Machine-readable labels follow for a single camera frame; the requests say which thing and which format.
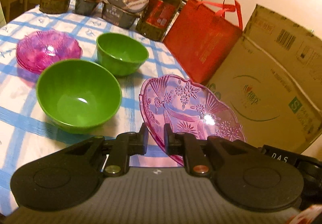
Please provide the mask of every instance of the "black device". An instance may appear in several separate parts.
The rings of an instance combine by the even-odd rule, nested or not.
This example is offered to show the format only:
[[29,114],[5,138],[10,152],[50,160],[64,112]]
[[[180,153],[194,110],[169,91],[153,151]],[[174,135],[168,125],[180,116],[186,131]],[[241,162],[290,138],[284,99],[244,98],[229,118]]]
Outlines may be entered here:
[[4,224],[284,224],[303,194],[321,202],[321,162],[310,157],[289,152],[289,164],[272,158],[284,150],[198,140],[165,124],[166,152],[185,166],[129,167],[130,156],[146,153],[148,135],[142,124],[138,133],[92,137],[22,166],[10,183],[19,208]]

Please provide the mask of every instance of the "curved green line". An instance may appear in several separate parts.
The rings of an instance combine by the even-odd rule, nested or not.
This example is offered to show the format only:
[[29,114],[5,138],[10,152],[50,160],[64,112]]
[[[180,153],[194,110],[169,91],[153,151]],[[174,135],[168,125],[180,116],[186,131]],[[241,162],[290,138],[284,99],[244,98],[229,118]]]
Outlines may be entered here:
[[[241,114],[236,108],[235,106],[232,104],[232,102],[230,102],[230,104],[232,105],[232,107],[237,111],[237,113],[239,115],[241,115],[242,117],[244,118],[247,118],[246,116],[244,116],[243,114]],[[256,120],[256,119],[251,119],[251,118],[247,118],[248,120],[251,120],[251,121],[256,121],[256,122],[263,122],[263,121],[269,121],[269,120],[272,120],[272,119],[276,119],[278,118],[280,115],[278,115],[277,117],[274,117],[274,118],[270,118],[270,119],[264,119],[264,120]]]
[[241,77],[249,77],[249,78],[254,79],[254,80],[256,80],[256,81],[258,81],[260,83],[260,81],[257,78],[255,78],[253,76],[250,76],[250,75],[240,75],[240,76],[236,76],[236,77],[234,77],[232,79],[241,78]]

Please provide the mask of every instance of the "tablecloth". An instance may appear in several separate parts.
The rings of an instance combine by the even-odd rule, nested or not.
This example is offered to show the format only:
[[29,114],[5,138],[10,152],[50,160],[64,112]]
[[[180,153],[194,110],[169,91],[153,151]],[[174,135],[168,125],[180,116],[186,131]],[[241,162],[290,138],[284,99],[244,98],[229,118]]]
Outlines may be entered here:
[[[143,120],[139,108],[139,92],[143,82],[164,74],[187,75],[162,43],[138,33],[124,30],[99,17],[74,14],[75,0],[67,13],[47,15],[36,7],[0,29],[0,212],[10,214],[17,204],[10,191],[10,178],[22,165],[46,156],[90,135],[73,135],[56,128],[40,108],[35,92],[38,75],[22,69],[16,61],[15,47],[25,35],[36,30],[55,29],[76,38],[83,49],[83,59],[96,61],[96,37],[103,32],[128,35],[149,51],[149,59],[133,75],[118,79],[122,88],[122,104],[117,114],[91,135],[115,138],[118,134],[138,131]],[[132,166],[178,166],[149,136],[145,156],[132,156]]]

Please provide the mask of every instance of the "purple glass bowl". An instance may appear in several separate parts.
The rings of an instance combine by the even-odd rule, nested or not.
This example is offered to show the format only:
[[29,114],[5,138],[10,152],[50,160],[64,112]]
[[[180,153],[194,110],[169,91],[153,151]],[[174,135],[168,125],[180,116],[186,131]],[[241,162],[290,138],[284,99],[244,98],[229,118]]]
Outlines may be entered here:
[[[142,118],[158,146],[165,151],[163,126],[188,132],[198,139],[219,136],[230,141],[246,138],[234,112],[205,86],[176,75],[146,80],[139,95]],[[183,165],[181,156],[171,156]]]
[[76,39],[56,30],[35,31],[20,40],[16,48],[18,64],[38,74],[59,60],[79,59],[82,53]]

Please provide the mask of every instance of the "red bag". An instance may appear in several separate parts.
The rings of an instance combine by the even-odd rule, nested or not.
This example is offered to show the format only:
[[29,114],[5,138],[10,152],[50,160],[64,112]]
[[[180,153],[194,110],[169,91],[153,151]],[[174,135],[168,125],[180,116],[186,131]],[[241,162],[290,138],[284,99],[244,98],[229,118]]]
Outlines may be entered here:
[[[163,43],[188,76],[206,83],[224,61],[243,32],[240,4],[188,0]],[[205,4],[221,7],[214,12]],[[239,26],[225,20],[225,12],[237,12]]]

